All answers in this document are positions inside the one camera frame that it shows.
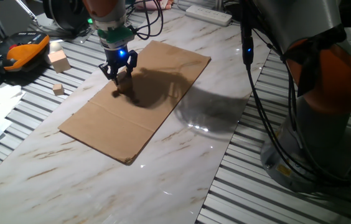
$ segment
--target cardboard fold line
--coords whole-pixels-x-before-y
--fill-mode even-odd
[[[152,41],[132,73],[136,100],[114,97],[109,82],[59,130],[125,164],[131,164],[210,61]]]

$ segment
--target black cable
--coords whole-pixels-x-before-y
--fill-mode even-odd
[[[146,1],[145,0],[143,0],[143,4],[144,4],[144,10],[145,10],[145,17],[146,17],[146,24],[147,24],[147,28],[148,28],[148,33],[146,34],[146,37],[141,37],[139,33],[136,33],[136,35],[142,40],[148,40],[148,38],[151,36],[151,23],[149,22],[149,15],[148,15],[148,10],[146,8]]]
[[[141,38],[141,36],[140,35],[145,35],[147,38],[149,38],[149,37],[157,37],[161,32],[162,32],[162,30],[163,30],[163,23],[164,23],[164,21],[163,21],[163,10],[162,10],[162,8],[160,7],[160,5],[159,5],[159,2],[157,2],[156,0],[153,0],[154,1],[154,3],[155,3],[155,5],[156,5],[156,7],[157,7],[157,11],[158,11],[158,16],[160,15],[160,18],[161,18],[161,28],[160,28],[160,30],[159,30],[159,32],[157,33],[157,34],[153,34],[153,35],[147,35],[147,34],[142,34],[142,33],[136,33],[137,35],[138,35],[138,37],[140,37]]]
[[[243,36],[243,29],[244,29],[244,27],[242,26],[242,22],[241,22],[242,36]],[[281,58],[282,58],[282,54],[280,53],[280,51],[277,50],[277,48],[279,48],[279,45],[278,45],[276,42],[272,41],[272,40],[273,40],[272,35],[271,35],[271,36],[270,36],[270,35],[267,35],[267,36],[268,36],[268,38],[272,41],[272,43],[274,43],[274,44],[277,46],[277,48],[274,47],[274,45],[267,43],[267,42],[257,33],[257,31],[255,31],[254,29],[253,29],[253,31],[257,34],[257,36],[258,36],[264,43],[266,43],[266,45],[267,45],[267,47],[268,47],[269,49],[274,50],[274,51],[275,51],[279,56],[281,56]],[[250,69],[250,64],[247,64],[247,63],[245,63],[245,64],[246,64],[246,69],[248,70],[248,74],[251,73],[251,72],[249,71],[249,69]],[[310,169],[306,168],[305,166],[303,166],[302,164],[300,164],[298,161],[296,161],[293,157],[291,157],[291,156],[283,149],[282,145],[279,143],[278,138],[276,137],[276,135],[275,135],[275,133],[274,133],[274,130],[273,130],[273,128],[272,128],[272,125],[271,125],[271,123],[269,122],[269,119],[268,119],[268,117],[267,117],[267,115],[266,115],[266,113],[265,113],[265,111],[264,111],[264,109],[263,109],[263,106],[261,105],[260,99],[258,98],[258,95],[257,95],[257,92],[256,92],[256,90],[255,90],[255,87],[254,87],[254,84],[253,84],[253,80],[252,80],[252,79],[250,80],[250,83],[251,83],[251,87],[252,87],[252,90],[253,90],[253,96],[254,96],[255,101],[256,101],[256,106],[257,106],[257,109],[258,109],[260,118],[261,118],[261,120],[262,120],[262,122],[263,122],[263,124],[264,124],[264,127],[266,128],[266,131],[267,131],[267,133],[268,133],[268,136],[269,136],[271,142],[273,143],[273,146],[275,147],[275,149],[277,150],[278,154],[279,154],[279,155],[281,156],[281,158],[283,159],[284,163],[287,164],[288,167],[289,167],[292,171],[294,171],[297,175],[299,175],[299,176],[302,177],[303,179],[306,179],[306,180],[311,181],[311,182],[313,182],[313,183],[319,184],[318,181],[312,180],[312,179],[310,179],[310,178],[304,176],[304,175],[301,174],[300,172],[298,172],[298,171],[289,163],[289,161],[286,160],[286,158],[283,156],[283,153],[284,153],[285,155],[287,155],[287,156],[290,158],[290,160],[293,161],[297,166],[301,167],[301,168],[304,169],[306,172],[309,172],[309,173],[311,173],[311,174],[313,174],[313,175],[315,175],[315,176],[317,176],[317,177],[320,177],[320,179],[322,179],[322,181],[324,181],[324,182],[333,182],[333,181],[330,181],[330,180],[324,180],[324,176],[323,176],[323,175],[318,175],[318,174],[314,173],[313,171],[311,171]],[[289,92],[289,102],[290,102],[290,100],[291,100],[291,101],[292,101],[292,106],[293,106],[294,108],[296,108],[296,94],[295,94],[295,92],[294,92],[294,83],[293,83],[293,81],[292,81],[291,84],[292,84],[292,85],[289,84],[289,89],[290,89],[290,90],[293,90],[293,94],[291,94],[291,92]],[[326,185],[326,186],[329,186],[329,187],[336,187],[336,186],[340,186],[341,183],[343,183],[343,184],[350,184],[350,181],[349,181],[349,180],[338,180],[338,181],[337,181],[337,184],[338,184],[338,185],[333,185],[333,184],[332,184],[332,185],[326,185],[326,184],[323,184],[323,183],[321,183],[321,184]]]
[[[160,15],[161,15],[161,13],[159,12],[159,8],[161,9],[161,7],[158,5],[158,3],[156,2],[156,0],[153,0],[153,2],[155,3],[156,8],[157,8],[157,17],[156,17],[156,19],[155,19],[153,22],[151,22],[150,24],[147,24],[147,25],[142,26],[142,27],[138,27],[138,28],[136,29],[136,31],[139,31],[139,30],[141,30],[141,29],[143,29],[143,28],[145,28],[145,27],[147,27],[147,26],[150,26],[150,25],[154,24],[157,20],[159,20]]]
[[[279,150],[279,147],[277,146],[279,143],[275,141],[275,139],[278,141],[276,135],[274,134],[271,124],[267,124],[268,118],[267,115],[265,113],[265,111],[263,110],[263,105],[260,102],[260,98],[258,97],[258,94],[256,92],[256,88],[255,88],[255,84],[253,83],[253,77],[251,76],[251,69],[250,69],[250,65],[246,65],[246,69],[248,71],[248,77],[249,77],[249,82],[250,82],[250,86],[253,92],[253,98],[255,99],[256,102],[256,107],[257,107],[257,111],[258,114],[264,124],[265,130],[267,131],[268,137],[271,140],[273,146],[275,147],[275,149],[277,150],[279,156],[281,156],[281,159],[283,160],[283,162],[293,171],[295,172],[297,175],[299,175],[300,177],[302,177],[305,180],[308,180],[310,182],[313,183],[317,183],[317,181],[312,180],[308,177],[306,177],[305,175],[301,174],[300,172],[298,172],[289,162],[288,160],[285,158],[285,156],[283,155],[283,153]]]

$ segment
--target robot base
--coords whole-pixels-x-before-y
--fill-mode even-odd
[[[329,115],[318,114],[306,106],[304,99],[298,99],[297,111],[299,111],[298,109],[305,110],[303,113],[297,114],[299,133],[305,139],[304,145],[309,147],[301,149],[299,146],[301,144],[295,136],[289,117],[276,133],[279,143],[293,159],[304,167],[312,169],[310,166],[312,163],[308,163],[308,159],[312,158],[326,172],[345,178],[351,171],[351,128],[346,128],[349,114],[329,119]],[[330,130],[333,128],[336,128],[340,134]],[[317,180],[315,175],[295,164],[287,155],[283,154],[283,156],[300,174],[311,180]],[[283,187],[304,193],[321,191],[320,185],[303,179],[293,172],[284,163],[269,139],[266,140],[261,149],[261,163],[268,175]]]

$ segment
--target marble tabletop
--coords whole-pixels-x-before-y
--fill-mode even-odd
[[[172,11],[164,20],[152,40],[212,61],[134,163],[121,164],[58,130],[108,83],[96,71],[0,165],[0,223],[194,223],[251,88],[238,26]],[[149,41],[128,46],[139,52]],[[269,50],[254,41],[257,79]]]

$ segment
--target wooden block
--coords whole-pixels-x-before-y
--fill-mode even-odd
[[[63,89],[62,84],[55,84],[52,87],[52,91],[54,91],[55,96],[63,95],[65,90]]]
[[[54,70],[57,73],[70,69],[68,58],[66,57],[65,52],[63,52],[63,50],[59,50],[57,52],[49,54],[49,59],[51,61],[52,66],[54,66]]]

